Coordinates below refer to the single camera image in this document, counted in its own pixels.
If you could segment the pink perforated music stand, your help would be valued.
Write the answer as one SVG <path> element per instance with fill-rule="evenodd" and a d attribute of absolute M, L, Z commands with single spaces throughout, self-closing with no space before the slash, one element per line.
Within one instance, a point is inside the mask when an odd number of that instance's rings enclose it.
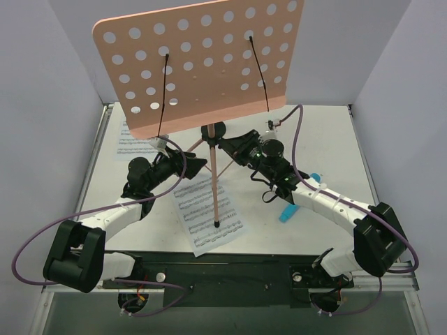
<path fill-rule="evenodd" d="M 139 140 L 286 104 L 303 1 L 210 1 L 99 20 L 92 37 Z"/>

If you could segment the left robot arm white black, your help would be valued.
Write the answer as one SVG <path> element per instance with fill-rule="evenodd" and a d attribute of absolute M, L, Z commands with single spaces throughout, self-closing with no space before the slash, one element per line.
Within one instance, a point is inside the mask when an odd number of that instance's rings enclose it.
<path fill-rule="evenodd" d="M 207 160 L 194 153 L 181 154 L 170 148 L 153 162 L 134 158 L 114 209 L 59 225 L 44 264 L 44 278 L 84 293 L 91 292 L 98 282 L 114 278 L 130 288 L 140 285 L 144 277 L 141 258 L 109 252 L 106 242 L 148 215 L 154 205 L 152 190 L 158 185 L 173 175 L 193 179 L 206 165 Z"/>

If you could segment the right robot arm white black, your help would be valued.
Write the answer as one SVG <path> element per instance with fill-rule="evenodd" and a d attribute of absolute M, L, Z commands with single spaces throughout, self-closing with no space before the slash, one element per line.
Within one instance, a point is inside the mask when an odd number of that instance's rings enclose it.
<path fill-rule="evenodd" d="M 308 174 L 294 170 L 284 158 L 280 141 L 262 141 L 252 130 L 239 137 L 221 138 L 217 144 L 235 163 L 251 169 L 251 180 L 266 184 L 276 198 L 310 209 L 352 236 L 348 246 L 330 248 L 315 259 L 312 277 L 319 285 L 359 270 L 380 278 L 406 250 L 402 227 L 391 206 L 345 198 Z"/>

